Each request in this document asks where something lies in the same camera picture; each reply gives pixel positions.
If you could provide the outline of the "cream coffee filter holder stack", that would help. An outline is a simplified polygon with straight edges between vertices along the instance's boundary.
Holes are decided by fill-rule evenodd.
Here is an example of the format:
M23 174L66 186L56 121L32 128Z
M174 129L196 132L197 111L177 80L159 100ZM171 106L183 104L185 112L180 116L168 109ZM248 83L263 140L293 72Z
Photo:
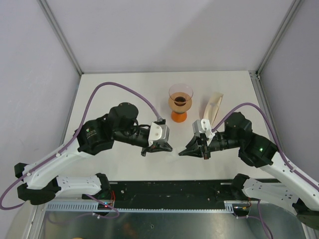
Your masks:
M209 120L211 126L213 126L213 123L216 119L222 99L222 93L214 92L206 105L203 118Z

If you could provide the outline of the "clear pink plastic dripper cone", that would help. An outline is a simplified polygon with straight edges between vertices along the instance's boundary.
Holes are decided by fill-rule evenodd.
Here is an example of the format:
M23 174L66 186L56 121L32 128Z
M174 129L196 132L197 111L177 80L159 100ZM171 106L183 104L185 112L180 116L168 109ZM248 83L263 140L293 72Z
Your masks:
M192 106L193 89L184 83L174 84L170 87L168 105L172 111L183 113Z

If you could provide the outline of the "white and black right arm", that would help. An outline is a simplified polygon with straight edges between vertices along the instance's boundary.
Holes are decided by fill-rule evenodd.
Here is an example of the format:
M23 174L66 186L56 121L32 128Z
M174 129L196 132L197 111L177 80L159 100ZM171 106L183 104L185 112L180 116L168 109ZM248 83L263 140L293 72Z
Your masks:
M238 148L239 158L248 166L259 168L279 180L279 185L262 183L237 174L230 185L236 200L254 198L281 207L304 225L319 228L318 182L298 172L290 161L284 161L279 148L269 139L252 131L252 123L240 112L232 113L224 123L224 131L209 133L209 121L193 123L194 136L180 156L209 159L212 152Z

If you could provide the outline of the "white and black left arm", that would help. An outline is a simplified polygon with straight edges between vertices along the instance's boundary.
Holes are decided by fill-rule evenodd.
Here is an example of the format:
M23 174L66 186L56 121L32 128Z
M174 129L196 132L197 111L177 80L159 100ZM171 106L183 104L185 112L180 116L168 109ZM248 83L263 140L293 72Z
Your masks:
M138 108L133 104L121 103L104 116L83 124L74 141L54 152L49 162L42 159L33 164L16 164L15 176L23 182L17 188L18 198L32 205L41 205L56 197L113 197L109 180L103 173L90 177L67 177L60 173L82 159L111 149L115 141L141 147L142 156L171 152L169 128L165 120L139 125L138 113Z

